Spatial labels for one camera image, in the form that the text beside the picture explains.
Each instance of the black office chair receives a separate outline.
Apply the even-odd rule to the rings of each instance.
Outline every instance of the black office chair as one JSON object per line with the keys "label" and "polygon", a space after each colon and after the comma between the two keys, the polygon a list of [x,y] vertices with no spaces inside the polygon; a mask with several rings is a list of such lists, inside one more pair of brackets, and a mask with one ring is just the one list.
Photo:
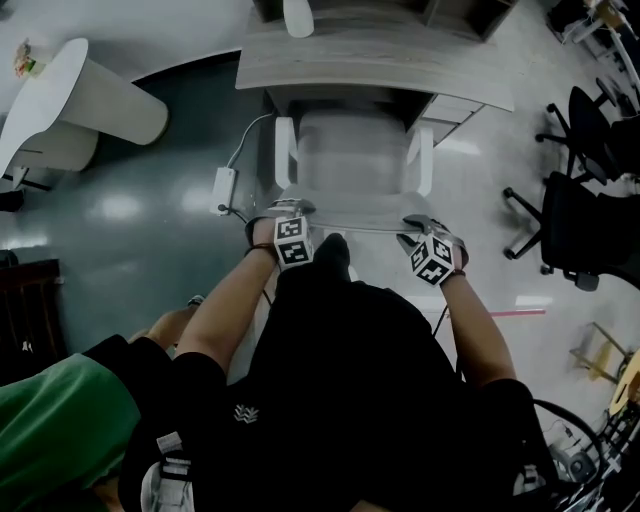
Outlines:
{"label": "black office chair", "polygon": [[559,172],[549,177],[542,212],[511,188],[502,194],[540,222],[540,230],[517,253],[504,250],[508,259],[519,259],[540,242],[547,265],[543,274],[562,269],[585,291],[598,287],[600,274],[611,274],[640,289],[640,196],[596,196]]}
{"label": "black office chair", "polygon": [[614,166],[621,173],[640,175],[638,148],[640,140],[640,115],[616,121],[611,125],[605,150]]}
{"label": "black office chair", "polygon": [[[574,87],[571,90],[569,98],[569,121],[571,127],[569,127],[569,124],[567,124],[554,103],[547,106],[547,112],[555,113],[558,117],[565,132],[565,137],[539,133],[535,138],[537,142],[542,142],[546,139],[564,144],[569,148],[567,176],[571,177],[575,160],[578,158],[585,173],[576,178],[576,180],[585,182],[595,178],[605,185],[607,180],[617,180],[621,172],[611,161],[605,149],[611,126],[599,107],[607,100],[615,105],[615,98],[608,89],[605,89],[606,86],[600,80],[596,80],[596,82],[598,82],[603,91],[596,101],[589,98],[587,93],[579,87]],[[587,159],[593,160],[598,165],[589,167]]]}

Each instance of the black and white marker cube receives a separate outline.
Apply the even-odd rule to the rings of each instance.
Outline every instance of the black and white marker cube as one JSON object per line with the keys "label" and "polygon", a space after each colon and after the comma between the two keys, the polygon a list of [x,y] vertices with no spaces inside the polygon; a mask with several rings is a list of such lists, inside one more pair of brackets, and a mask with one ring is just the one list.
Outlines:
{"label": "black and white marker cube", "polygon": [[278,217],[273,243],[283,269],[309,263],[313,258],[306,217]]}
{"label": "black and white marker cube", "polygon": [[431,286],[438,286],[453,272],[452,244],[433,236],[426,239],[411,253],[411,270]]}

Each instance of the red line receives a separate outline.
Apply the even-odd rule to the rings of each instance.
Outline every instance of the red line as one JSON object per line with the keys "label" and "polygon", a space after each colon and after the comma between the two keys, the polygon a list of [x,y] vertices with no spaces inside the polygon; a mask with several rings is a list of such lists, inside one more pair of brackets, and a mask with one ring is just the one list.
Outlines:
{"label": "red line", "polygon": [[545,315],[547,311],[545,309],[526,309],[522,311],[498,311],[491,313],[491,316],[532,316],[532,315]]}

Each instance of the white chair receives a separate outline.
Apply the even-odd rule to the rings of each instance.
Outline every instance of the white chair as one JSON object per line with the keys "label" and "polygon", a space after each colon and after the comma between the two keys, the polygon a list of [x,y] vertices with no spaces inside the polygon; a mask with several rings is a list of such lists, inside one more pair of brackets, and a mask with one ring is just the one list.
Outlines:
{"label": "white chair", "polygon": [[300,121],[276,120],[275,179],[281,198],[303,198],[315,227],[411,231],[403,217],[427,213],[433,132],[379,111],[313,110]]}

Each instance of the logo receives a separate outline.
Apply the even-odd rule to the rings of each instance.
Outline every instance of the logo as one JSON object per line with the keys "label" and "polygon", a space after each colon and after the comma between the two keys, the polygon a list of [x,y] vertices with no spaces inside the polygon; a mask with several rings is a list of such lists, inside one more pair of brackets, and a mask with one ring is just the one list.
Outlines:
{"label": "logo", "polygon": [[295,263],[309,261],[311,258],[307,254],[307,249],[302,242],[293,242],[290,244],[279,244],[278,249],[282,256],[282,262],[285,265],[293,265]]}
{"label": "logo", "polygon": [[302,234],[302,218],[280,222],[278,224],[278,238],[289,238],[291,236],[299,236]]}
{"label": "logo", "polygon": [[433,238],[433,247],[436,254],[447,263],[452,263],[451,250],[437,238]]}
{"label": "logo", "polygon": [[244,421],[247,425],[258,420],[258,409],[255,407],[245,407],[244,405],[236,406],[236,413],[233,416],[236,421]]}

